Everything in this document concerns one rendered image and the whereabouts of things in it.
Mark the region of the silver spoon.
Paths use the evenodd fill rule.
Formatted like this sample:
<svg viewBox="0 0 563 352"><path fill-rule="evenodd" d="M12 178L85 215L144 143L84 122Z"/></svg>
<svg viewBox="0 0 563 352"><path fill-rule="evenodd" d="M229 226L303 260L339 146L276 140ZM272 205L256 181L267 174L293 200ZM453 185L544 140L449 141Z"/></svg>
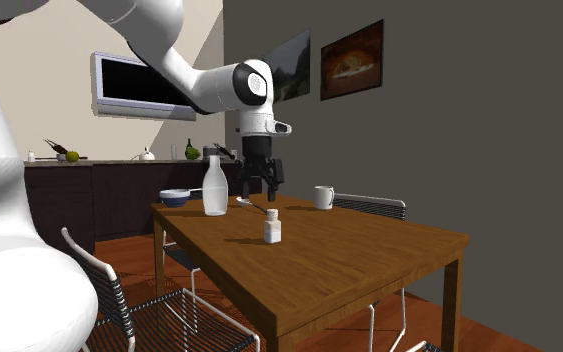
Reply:
<svg viewBox="0 0 563 352"><path fill-rule="evenodd" d="M250 199L248 199L248 198L242 198L242 197L238 196L238 197L236 197L236 201L237 201L238 204L240 204L241 206L252 206L252 207L255 207L256 209L262 211L264 214L267 214L267 210L266 210L266 209L264 209L264 208L262 208L262 207L260 207L260 206L257 206L257 205L255 205L255 204L253 204L253 203L250 201Z"/></svg>

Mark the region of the white salt shaker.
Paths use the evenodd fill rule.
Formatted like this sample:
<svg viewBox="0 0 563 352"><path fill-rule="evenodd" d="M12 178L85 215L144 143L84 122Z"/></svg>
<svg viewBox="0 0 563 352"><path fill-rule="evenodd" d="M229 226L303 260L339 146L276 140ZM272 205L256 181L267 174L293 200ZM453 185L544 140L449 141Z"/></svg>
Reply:
<svg viewBox="0 0 563 352"><path fill-rule="evenodd" d="M281 241L281 221L278 218L277 209L267 210L267 219L264 223L264 240L268 244Z"/></svg>

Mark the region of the white mug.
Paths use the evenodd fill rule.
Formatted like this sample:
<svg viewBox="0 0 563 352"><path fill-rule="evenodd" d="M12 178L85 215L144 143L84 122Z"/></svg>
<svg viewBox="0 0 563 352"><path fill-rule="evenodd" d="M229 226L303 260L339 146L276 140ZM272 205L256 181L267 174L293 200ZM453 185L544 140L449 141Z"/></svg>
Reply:
<svg viewBox="0 0 563 352"><path fill-rule="evenodd" d="M333 207L335 191L332 186L314 187L314 205L319 210L330 210Z"/></svg>

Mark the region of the wall television with grey frame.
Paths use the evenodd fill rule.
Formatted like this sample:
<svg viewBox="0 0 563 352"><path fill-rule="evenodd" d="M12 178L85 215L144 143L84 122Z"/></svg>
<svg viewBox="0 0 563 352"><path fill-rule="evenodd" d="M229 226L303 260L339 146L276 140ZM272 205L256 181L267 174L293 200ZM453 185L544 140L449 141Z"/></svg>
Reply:
<svg viewBox="0 0 563 352"><path fill-rule="evenodd" d="M196 120L180 92L136 58L94 52L90 74L92 108L98 116Z"/></svg>

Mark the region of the blue and white bowl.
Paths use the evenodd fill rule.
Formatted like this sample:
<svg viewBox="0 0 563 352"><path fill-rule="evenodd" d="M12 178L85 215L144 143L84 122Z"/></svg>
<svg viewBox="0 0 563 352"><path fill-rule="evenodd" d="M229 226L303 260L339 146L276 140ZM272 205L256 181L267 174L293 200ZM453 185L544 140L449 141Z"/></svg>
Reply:
<svg viewBox="0 0 563 352"><path fill-rule="evenodd" d="M182 207L189 200L190 189L166 189L159 192L161 201L167 207Z"/></svg>

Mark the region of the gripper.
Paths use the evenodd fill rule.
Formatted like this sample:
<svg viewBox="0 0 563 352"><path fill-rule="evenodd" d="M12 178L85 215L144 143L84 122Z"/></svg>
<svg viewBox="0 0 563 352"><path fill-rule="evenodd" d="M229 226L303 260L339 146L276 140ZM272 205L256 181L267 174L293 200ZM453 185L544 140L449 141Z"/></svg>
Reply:
<svg viewBox="0 0 563 352"><path fill-rule="evenodd" d="M262 170L262 179L268 185L267 199L273 202L279 186L285 182L283 162L272 159L272 138L270 136L246 136L242 138L244 160L236 160L238 178L241 183L241 198L250 195L250 171Z"/></svg>

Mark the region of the dark wooden sideboard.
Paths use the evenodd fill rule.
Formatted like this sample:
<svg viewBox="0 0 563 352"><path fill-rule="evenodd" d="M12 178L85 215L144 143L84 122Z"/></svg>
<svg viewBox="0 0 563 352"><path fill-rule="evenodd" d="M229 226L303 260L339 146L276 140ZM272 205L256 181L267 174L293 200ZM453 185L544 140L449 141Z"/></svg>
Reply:
<svg viewBox="0 0 563 352"><path fill-rule="evenodd" d="M40 237L65 252L60 234L93 252L97 241L153 231L151 205L165 189L202 186L203 160L26 162L25 185Z"/></svg>

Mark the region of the orange brown wall picture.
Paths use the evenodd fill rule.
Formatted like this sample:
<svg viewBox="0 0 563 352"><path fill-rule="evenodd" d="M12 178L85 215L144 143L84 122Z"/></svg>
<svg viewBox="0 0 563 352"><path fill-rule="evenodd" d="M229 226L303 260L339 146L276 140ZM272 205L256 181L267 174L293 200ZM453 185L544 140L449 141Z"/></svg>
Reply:
<svg viewBox="0 0 563 352"><path fill-rule="evenodd" d="M321 48L320 100L382 85L384 20Z"/></svg>

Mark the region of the brown wooden table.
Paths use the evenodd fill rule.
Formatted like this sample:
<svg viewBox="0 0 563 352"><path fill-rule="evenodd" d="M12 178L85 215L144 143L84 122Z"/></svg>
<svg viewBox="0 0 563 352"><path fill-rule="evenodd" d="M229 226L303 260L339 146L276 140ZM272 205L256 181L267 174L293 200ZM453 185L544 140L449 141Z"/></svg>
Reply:
<svg viewBox="0 0 563 352"><path fill-rule="evenodd" d="M294 352L300 341L370 303L443 268L443 352L459 351L466 234L279 195L281 241L264 240L267 214L232 201L208 216L201 201L154 203L154 253L171 236L266 341L267 352Z"/></svg>

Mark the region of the clear glass bottle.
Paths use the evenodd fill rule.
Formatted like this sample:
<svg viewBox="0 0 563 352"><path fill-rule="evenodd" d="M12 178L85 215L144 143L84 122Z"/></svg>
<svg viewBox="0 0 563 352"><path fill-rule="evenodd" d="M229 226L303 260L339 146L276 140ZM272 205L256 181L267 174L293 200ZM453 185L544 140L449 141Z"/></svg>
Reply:
<svg viewBox="0 0 563 352"><path fill-rule="evenodd" d="M209 167L203 178L202 197L206 215L222 216L226 214L228 183L218 155L209 157Z"/></svg>

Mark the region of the mountain landscape wall picture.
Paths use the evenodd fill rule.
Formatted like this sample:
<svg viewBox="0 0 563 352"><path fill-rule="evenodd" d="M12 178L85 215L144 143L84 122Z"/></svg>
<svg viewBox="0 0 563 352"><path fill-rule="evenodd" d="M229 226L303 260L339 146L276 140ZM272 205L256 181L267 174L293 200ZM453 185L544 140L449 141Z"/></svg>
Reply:
<svg viewBox="0 0 563 352"><path fill-rule="evenodd" d="M262 56L271 69L274 103L310 93L311 30L306 29Z"/></svg>

